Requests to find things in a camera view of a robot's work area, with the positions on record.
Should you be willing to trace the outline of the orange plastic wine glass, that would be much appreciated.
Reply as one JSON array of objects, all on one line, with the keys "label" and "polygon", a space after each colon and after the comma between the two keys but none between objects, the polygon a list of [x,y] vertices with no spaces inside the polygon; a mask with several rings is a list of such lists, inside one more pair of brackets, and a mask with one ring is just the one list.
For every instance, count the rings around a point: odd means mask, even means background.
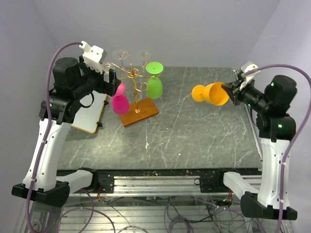
[{"label": "orange plastic wine glass", "polygon": [[196,85],[191,92],[196,102],[207,102],[215,106],[222,106],[229,100],[229,95],[222,88],[223,82],[210,83],[206,86]]}]

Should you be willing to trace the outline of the pink plastic wine glass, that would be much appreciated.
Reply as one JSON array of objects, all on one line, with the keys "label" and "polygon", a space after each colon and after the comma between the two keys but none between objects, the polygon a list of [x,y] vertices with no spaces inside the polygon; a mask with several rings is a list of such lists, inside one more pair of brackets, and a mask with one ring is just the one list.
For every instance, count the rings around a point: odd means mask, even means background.
[{"label": "pink plastic wine glass", "polygon": [[126,86],[123,82],[118,86],[115,95],[112,97],[112,109],[118,115],[124,115],[129,111],[130,104],[124,95]]}]

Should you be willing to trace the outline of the clear tall wine glass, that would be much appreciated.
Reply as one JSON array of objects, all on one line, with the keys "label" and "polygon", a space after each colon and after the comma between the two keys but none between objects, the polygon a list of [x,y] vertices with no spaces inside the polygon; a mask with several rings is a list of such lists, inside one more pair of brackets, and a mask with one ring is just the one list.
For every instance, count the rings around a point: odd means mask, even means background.
[{"label": "clear tall wine glass", "polygon": [[121,63],[121,68],[125,69],[124,60],[128,57],[128,52],[126,50],[115,50],[112,56]]}]

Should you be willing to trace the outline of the green plastic wine glass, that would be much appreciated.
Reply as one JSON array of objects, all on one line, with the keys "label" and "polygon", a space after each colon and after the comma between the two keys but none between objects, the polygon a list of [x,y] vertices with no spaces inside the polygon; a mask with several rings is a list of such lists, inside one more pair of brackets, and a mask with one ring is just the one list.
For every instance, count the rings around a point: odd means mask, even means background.
[{"label": "green plastic wine glass", "polygon": [[151,99],[158,99],[163,94],[163,84],[158,77],[162,73],[164,67],[160,62],[150,62],[146,66],[146,71],[152,75],[147,84],[146,94]]}]

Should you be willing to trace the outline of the clear short wine glass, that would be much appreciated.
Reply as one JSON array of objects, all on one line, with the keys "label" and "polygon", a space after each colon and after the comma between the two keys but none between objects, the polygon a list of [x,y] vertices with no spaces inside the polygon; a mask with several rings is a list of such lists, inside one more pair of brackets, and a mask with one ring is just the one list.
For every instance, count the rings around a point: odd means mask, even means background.
[{"label": "clear short wine glass", "polygon": [[144,67],[150,61],[152,55],[147,50],[140,50],[137,52],[136,57],[142,61]]}]

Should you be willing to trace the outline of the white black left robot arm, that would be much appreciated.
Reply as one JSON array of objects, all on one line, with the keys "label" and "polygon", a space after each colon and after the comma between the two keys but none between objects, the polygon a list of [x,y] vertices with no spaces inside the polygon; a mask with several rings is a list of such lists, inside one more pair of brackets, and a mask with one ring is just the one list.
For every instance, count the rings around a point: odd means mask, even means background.
[{"label": "white black left robot arm", "polygon": [[93,92],[114,96],[121,81],[116,72],[109,69],[109,81],[104,71],[96,71],[80,57],[58,59],[52,67],[54,87],[48,90],[48,98],[41,102],[39,135],[28,173],[22,183],[12,188],[12,195],[62,207],[70,194],[81,189],[89,193],[99,188],[98,171],[82,167],[66,175],[57,175],[57,166],[66,136],[75,115],[85,106],[81,99]]}]

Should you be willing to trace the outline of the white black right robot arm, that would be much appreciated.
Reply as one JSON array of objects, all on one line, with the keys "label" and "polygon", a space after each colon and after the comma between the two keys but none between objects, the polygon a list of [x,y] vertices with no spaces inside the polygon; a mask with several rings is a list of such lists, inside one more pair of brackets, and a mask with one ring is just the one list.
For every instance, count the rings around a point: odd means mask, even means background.
[{"label": "white black right robot arm", "polygon": [[257,112],[256,126],[262,147],[262,175],[255,189],[237,172],[225,172],[214,180],[220,192],[231,189],[241,201],[245,217],[296,220],[297,211],[290,207],[287,196],[288,166],[286,149],[296,133],[296,122],[287,113],[297,93],[296,82],[287,76],[276,75],[264,92],[254,87],[254,81],[240,89],[236,80],[222,85],[235,105],[244,103]]}]

